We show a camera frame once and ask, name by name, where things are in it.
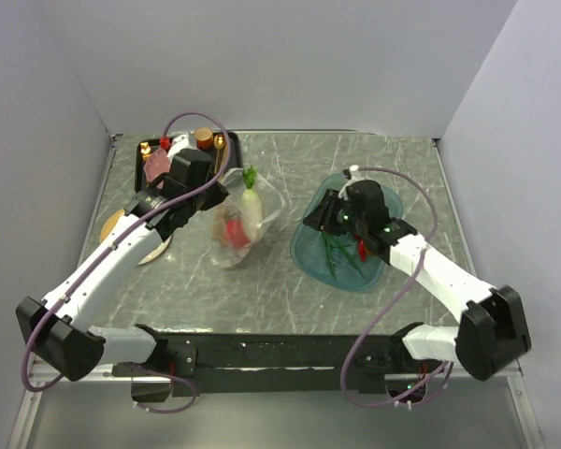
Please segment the white toy daikon radish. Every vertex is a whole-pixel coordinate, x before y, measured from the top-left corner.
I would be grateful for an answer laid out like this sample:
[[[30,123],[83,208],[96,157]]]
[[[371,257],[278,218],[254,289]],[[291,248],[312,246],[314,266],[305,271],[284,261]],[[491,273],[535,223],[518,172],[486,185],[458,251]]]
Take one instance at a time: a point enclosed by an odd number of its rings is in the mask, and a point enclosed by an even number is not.
[[[263,220],[263,201],[255,191],[257,179],[258,175],[254,167],[249,166],[242,170],[244,191],[240,199],[241,221],[251,242],[260,238],[261,222]]]

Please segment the clear polka dot zip bag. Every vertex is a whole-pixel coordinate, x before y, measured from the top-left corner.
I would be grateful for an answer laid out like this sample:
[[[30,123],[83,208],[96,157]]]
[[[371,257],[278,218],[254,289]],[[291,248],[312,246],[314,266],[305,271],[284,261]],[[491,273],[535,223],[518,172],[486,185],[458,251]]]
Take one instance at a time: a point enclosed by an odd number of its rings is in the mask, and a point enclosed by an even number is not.
[[[214,266],[231,268],[262,240],[285,200],[252,166],[231,168],[221,185],[228,196],[214,209],[210,258]]]

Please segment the red toy apple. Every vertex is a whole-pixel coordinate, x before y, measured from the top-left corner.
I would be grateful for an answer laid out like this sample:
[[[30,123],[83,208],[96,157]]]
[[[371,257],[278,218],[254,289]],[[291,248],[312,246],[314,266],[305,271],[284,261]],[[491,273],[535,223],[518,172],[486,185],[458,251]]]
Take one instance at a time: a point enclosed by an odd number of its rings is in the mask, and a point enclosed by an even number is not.
[[[243,248],[251,242],[240,218],[230,219],[225,223],[224,235],[225,240],[234,249]]]

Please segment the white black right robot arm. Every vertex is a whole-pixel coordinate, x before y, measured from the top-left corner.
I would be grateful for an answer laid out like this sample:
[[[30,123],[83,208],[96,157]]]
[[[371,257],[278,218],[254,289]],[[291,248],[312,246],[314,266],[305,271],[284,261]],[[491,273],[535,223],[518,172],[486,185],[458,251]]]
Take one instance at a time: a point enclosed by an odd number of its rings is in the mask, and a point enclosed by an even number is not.
[[[419,324],[402,331],[392,365],[412,372],[423,360],[459,363],[485,381],[532,348],[520,295],[496,288],[433,248],[412,225],[390,213],[372,180],[328,189],[303,224],[332,236],[358,238],[365,251],[411,276],[453,316],[455,326]]]

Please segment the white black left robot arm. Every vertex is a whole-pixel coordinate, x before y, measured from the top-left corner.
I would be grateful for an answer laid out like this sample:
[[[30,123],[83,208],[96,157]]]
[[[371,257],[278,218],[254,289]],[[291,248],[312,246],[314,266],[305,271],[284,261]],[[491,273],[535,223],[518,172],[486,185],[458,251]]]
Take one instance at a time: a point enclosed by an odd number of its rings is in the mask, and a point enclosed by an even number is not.
[[[102,364],[134,363],[153,376],[166,365],[164,342],[142,326],[99,328],[94,321],[137,264],[198,211],[225,200],[214,162],[183,149],[170,169],[137,192],[111,234],[63,283],[40,300],[26,297],[16,317],[26,342],[66,379],[75,382]]]

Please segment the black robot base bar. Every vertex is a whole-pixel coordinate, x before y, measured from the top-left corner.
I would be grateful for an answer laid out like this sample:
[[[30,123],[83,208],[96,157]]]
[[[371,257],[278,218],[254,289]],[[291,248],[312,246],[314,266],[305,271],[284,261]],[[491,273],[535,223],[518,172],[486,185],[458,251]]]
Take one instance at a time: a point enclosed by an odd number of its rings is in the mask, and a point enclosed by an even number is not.
[[[438,360],[411,359],[400,335],[230,334],[158,332],[152,354],[144,361],[116,361],[115,368],[133,368],[147,377],[131,378],[134,401],[152,405],[168,398],[187,398],[189,404],[207,394],[339,391],[381,394],[386,373],[420,373],[424,380],[440,366]],[[338,369],[338,374],[228,373],[224,368]]]

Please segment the pink polka dot plate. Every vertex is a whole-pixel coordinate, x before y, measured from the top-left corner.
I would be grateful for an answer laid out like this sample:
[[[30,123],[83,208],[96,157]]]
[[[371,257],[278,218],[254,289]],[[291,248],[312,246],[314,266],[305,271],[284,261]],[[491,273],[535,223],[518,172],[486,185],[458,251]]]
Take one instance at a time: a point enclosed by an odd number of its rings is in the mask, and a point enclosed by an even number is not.
[[[168,158],[167,151],[158,148],[148,157],[144,164],[144,173],[147,182],[152,182],[162,173],[167,173],[170,166],[171,162]]]

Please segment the orange cup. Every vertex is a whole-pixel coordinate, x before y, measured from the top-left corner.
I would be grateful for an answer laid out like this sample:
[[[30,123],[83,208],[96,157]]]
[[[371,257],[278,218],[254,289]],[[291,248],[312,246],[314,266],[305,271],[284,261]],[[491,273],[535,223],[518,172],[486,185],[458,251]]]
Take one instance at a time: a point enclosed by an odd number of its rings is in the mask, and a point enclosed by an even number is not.
[[[194,130],[196,147],[200,150],[207,150],[213,144],[214,133],[209,127],[199,127]]]

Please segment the black serving tray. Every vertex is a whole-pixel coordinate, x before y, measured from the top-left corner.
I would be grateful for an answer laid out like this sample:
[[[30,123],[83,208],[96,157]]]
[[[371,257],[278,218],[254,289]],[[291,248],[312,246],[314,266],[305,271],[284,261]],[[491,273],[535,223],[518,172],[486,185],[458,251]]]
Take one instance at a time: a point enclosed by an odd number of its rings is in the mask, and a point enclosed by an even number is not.
[[[194,132],[181,132],[170,137],[171,148],[168,152],[160,150],[160,138],[150,138],[137,144],[135,162],[134,190],[139,192],[146,187],[160,173],[169,170],[173,151],[183,148],[198,149],[207,153],[215,163],[213,171],[220,169],[223,161],[223,133],[220,130],[212,132],[213,139],[207,147],[205,143],[198,143]]]

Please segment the red toy chili pepper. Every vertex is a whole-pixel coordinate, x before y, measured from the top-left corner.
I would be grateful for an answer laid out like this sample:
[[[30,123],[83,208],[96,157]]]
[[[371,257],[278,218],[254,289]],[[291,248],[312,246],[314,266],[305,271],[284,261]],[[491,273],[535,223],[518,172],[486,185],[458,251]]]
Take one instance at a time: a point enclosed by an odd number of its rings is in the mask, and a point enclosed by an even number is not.
[[[358,240],[357,251],[358,251],[360,260],[362,262],[365,262],[367,260],[367,249],[366,249],[366,245],[365,245],[365,243],[362,239]]]

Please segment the gold spoon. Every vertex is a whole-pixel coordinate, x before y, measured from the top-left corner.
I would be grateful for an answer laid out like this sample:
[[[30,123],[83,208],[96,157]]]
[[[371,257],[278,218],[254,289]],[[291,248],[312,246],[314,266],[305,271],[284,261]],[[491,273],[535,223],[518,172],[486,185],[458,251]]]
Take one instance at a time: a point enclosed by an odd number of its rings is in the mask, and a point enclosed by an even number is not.
[[[218,172],[221,168],[226,151],[226,139],[223,134],[217,134],[213,139],[213,147],[216,150],[216,160],[214,170]]]

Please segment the gold fork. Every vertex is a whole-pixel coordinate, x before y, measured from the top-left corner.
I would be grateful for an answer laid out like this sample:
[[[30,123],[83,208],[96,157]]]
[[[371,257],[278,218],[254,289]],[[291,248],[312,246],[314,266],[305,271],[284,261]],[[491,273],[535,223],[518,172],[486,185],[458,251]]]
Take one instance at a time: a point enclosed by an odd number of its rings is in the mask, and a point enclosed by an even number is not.
[[[151,145],[148,141],[143,141],[139,144],[139,151],[144,162],[147,162],[151,157]]]

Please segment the teal transparent plastic container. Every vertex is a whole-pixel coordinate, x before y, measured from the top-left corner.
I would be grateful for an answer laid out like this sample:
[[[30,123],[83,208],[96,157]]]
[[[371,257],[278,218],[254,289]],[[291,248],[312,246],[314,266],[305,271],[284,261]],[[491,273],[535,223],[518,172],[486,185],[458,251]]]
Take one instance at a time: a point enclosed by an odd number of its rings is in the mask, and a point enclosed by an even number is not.
[[[299,224],[290,254],[295,265],[312,278],[341,290],[363,292],[379,281],[385,264],[371,255],[362,262],[357,244],[352,235],[329,238]]]

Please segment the cream round plate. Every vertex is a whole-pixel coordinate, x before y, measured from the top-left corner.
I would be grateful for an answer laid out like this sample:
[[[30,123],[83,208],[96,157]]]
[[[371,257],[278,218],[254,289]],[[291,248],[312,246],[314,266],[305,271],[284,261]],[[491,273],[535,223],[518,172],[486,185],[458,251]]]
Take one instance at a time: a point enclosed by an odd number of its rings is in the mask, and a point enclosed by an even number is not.
[[[125,212],[123,209],[119,209],[110,215],[100,231],[98,249],[103,251],[105,248],[110,246],[120,236],[120,234],[129,227],[130,224],[131,219],[125,218]],[[137,261],[139,266],[155,261],[167,250],[172,241],[171,236],[167,239],[161,239],[157,234],[148,236],[146,232],[146,229],[139,227],[132,231],[118,245],[118,252],[122,248],[127,249],[133,247],[135,249],[139,246],[139,249],[141,250],[140,253],[144,255],[141,260]]]

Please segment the aluminium frame rail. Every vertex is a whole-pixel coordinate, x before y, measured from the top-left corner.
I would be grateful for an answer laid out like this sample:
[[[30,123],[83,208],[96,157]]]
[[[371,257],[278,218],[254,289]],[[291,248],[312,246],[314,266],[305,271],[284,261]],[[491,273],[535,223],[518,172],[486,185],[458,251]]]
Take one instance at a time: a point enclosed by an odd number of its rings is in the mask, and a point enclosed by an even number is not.
[[[224,368],[224,369],[216,369],[216,372],[221,372],[224,374],[228,373],[302,373],[302,372],[322,372],[324,374],[333,373],[338,374],[338,369],[332,369],[330,367],[314,367],[314,368],[288,368],[288,369],[281,369],[281,368]],[[495,375],[497,377],[521,377],[522,370],[517,362],[507,366],[502,371],[498,372]],[[55,377],[58,376],[57,371],[48,365],[47,363],[39,360],[32,363],[30,368],[30,373],[28,375],[29,380],[31,383],[47,383],[50,380],[53,380]],[[147,377],[147,374],[141,374],[139,370],[133,368],[126,368],[122,367],[120,369],[115,368],[113,365],[102,365],[98,366],[97,368],[93,369],[89,374],[82,378],[82,381],[105,381],[105,380],[122,380],[122,379],[131,379],[131,378],[142,378]],[[384,378],[386,380],[401,380],[401,379],[414,379],[417,377],[416,373],[408,372],[408,373],[393,373],[389,374],[386,373]],[[468,373],[463,369],[463,367],[459,364],[455,364],[453,366],[452,377],[454,378],[469,378]]]

